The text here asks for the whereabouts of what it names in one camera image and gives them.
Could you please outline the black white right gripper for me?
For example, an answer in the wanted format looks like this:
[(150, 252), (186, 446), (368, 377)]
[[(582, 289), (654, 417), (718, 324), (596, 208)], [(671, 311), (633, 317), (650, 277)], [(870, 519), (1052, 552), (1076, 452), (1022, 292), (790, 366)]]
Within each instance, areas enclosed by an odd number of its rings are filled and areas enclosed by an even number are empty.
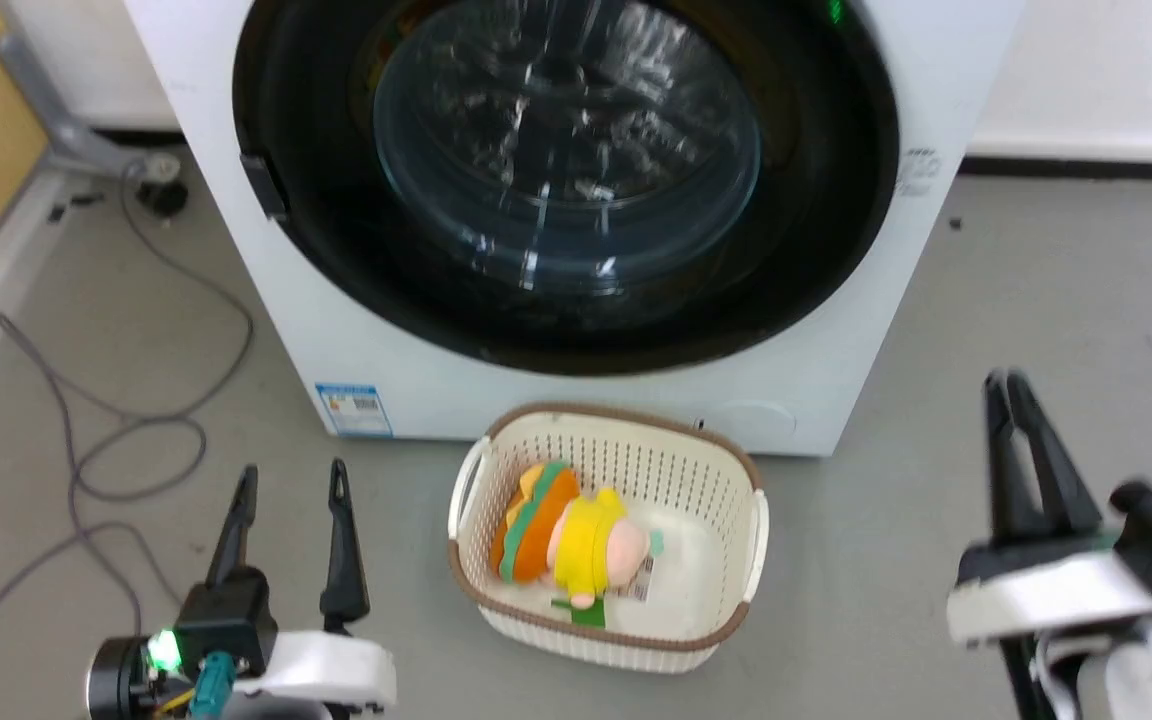
[[(1023, 372), (1007, 377), (1002, 369), (992, 370), (983, 384), (983, 401), (993, 546), (1015, 541), (1029, 521), (1029, 493), (1011, 445), (1015, 427), (1030, 447), (1048, 532), (1061, 537), (1100, 533), (1100, 506), (1029, 378)], [(1152, 616), (1152, 484), (1144, 479), (1121, 483), (1111, 493), (1111, 507), (1123, 528), (1106, 548), (1060, 558), (1044, 550), (1043, 562), (958, 584), (946, 606), (952, 639), (972, 646)]]

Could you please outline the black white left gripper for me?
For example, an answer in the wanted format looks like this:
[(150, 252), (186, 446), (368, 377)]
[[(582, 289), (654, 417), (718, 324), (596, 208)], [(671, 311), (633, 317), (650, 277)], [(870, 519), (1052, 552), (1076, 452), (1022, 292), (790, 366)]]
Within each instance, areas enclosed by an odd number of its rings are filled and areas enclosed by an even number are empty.
[(188, 593), (174, 624), (180, 669), (191, 673), (191, 714), (234, 714), (247, 708), (316, 705), (338, 714), (384, 714), (397, 705), (393, 655), (348, 626), (371, 611), (369, 588), (342, 458), (332, 461), (328, 570), (320, 594), (321, 630), (280, 632), (270, 611), (270, 583), (247, 564), (259, 469), (238, 475), (204, 583)]

